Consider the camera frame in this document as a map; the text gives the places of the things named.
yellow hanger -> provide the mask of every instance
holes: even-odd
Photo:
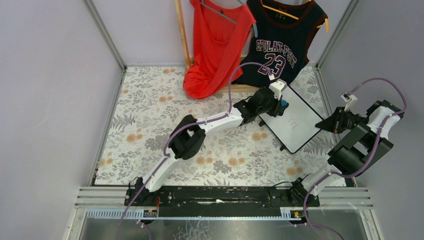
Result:
[[[275,8],[272,8],[272,7],[270,7],[270,6],[267,6],[267,5],[264,5],[264,3],[262,2],[262,0],[260,0],[260,3],[262,4],[262,6],[264,7],[264,8],[266,8],[266,9],[269,9],[269,10],[272,10],[272,11],[274,11],[274,12],[277,12],[277,13],[280,13],[280,14],[283,14],[283,15],[286,15],[286,16],[289,16],[290,18],[293,18],[293,19],[296,19],[296,20],[298,20],[299,18],[297,17],[297,16],[293,16],[293,15],[291,15],[291,14],[288,14],[287,12],[283,12],[283,11],[280,11],[280,10],[277,10],[277,9],[275,9]],[[321,28],[323,25],[319,25],[319,26],[317,26],[316,28],[317,29],[319,29],[319,28]],[[329,33],[330,32],[330,24],[329,24],[329,20],[328,20],[328,18],[326,18],[325,19],[325,27],[326,27],[326,32],[327,33]]]

clothes hanger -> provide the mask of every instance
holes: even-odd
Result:
[[[239,2],[241,5],[244,5],[242,0],[237,0],[237,2]],[[253,33],[254,33],[254,37],[257,38],[258,37],[258,27],[256,26],[256,22],[253,23]]]
[[[264,3],[262,2],[262,0],[260,0],[260,3],[261,3],[261,4],[262,4],[262,6],[263,6],[264,8],[266,8],[266,9],[272,10],[272,11],[277,12],[277,13],[279,13],[279,14],[286,15],[286,16],[288,16],[288,17],[292,18],[292,19],[296,19],[296,20],[298,20],[298,19],[299,19],[297,16],[293,16],[293,15],[291,15],[291,14],[287,13],[287,12],[283,12],[283,11],[277,10],[277,9],[275,9],[275,8],[272,8],[272,7],[270,7],[270,6],[264,5]],[[325,19],[325,27],[326,27],[326,32],[327,32],[327,33],[329,33],[329,32],[330,32],[330,24],[329,24],[329,20],[328,20],[328,18],[326,18],[326,19]]]
[[[210,9],[211,11],[213,11],[213,12],[215,12],[215,13],[217,13],[217,14],[221,15],[222,17],[224,17],[225,19],[227,19],[227,20],[231,21],[232,23],[237,23],[237,22],[236,22],[236,21],[234,21],[233,19],[231,19],[231,18],[229,18],[229,17],[225,16],[224,14],[220,13],[219,11],[217,11],[217,10],[213,9],[212,7],[210,7],[210,6],[206,5],[206,4],[203,2],[203,0],[201,0],[200,4],[201,4],[201,5],[203,5],[203,6],[205,6],[205,7],[206,7],[206,8],[208,8],[208,9]],[[253,31],[254,31],[254,36],[255,36],[255,38],[257,38],[257,37],[258,37],[258,28],[256,27],[256,23],[254,23],[254,24],[253,24]]]

floral tablecloth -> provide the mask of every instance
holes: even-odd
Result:
[[[95,185],[126,185],[162,157],[170,133],[187,114],[206,117],[228,109],[228,95],[191,99],[183,90],[184,67],[129,67],[98,163]],[[313,69],[305,67],[291,87],[319,114],[325,111]],[[233,102],[252,93],[232,93]],[[315,172],[333,147],[321,131],[296,154],[256,122],[208,135],[200,152],[183,161],[165,185],[269,186]],[[333,186],[345,186],[344,180]]]

red shirt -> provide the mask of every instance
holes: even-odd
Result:
[[[233,23],[201,5],[200,1],[190,0],[194,7],[194,65],[188,69],[182,84],[187,95],[195,99],[209,97],[228,85],[255,23],[246,5],[228,9],[203,0],[207,6],[236,21]],[[239,69],[232,80],[241,74]]]

blue hanger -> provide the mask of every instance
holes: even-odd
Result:
[[[238,1],[241,5],[244,5],[244,3],[243,3],[241,0],[237,0],[237,1]],[[208,9],[212,10],[213,12],[215,12],[215,13],[217,13],[217,14],[221,15],[222,17],[224,17],[224,18],[228,19],[229,21],[231,21],[231,22],[233,22],[233,23],[236,23],[236,21],[234,21],[233,19],[231,19],[231,18],[229,18],[229,17],[225,16],[224,14],[220,13],[219,11],[217,11],[217,10],[213,9],[212,7],[210,7],[210,6],[206,5],[206,4],[203,2],[203,0],[201,0],[201,3],[200,3],[200,4],[201,4],[201,5],[203,5],[203,6],[205,6],[205,7],[206,7],[206,8],[208,8]],[[254,32],[254,37],[255,37],[255,38],[257,38],[257,37],[258,37],[258,28],[256,27],[256,23],[253,23],[253,32]]]

